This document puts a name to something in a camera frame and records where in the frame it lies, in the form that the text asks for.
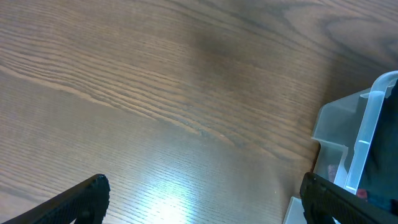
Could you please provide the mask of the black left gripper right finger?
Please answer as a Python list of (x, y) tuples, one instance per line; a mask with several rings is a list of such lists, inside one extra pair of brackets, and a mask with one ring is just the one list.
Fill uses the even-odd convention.
[(300, 196), (308, 224), (397, 224), (397, 216), (311, 172), (303, 177)]

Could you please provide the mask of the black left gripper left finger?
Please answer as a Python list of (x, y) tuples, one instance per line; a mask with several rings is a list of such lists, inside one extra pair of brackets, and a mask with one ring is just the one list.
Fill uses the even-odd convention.
[(4, 224), (102, 224), (109, 193), (106, 176), (96, 174)]

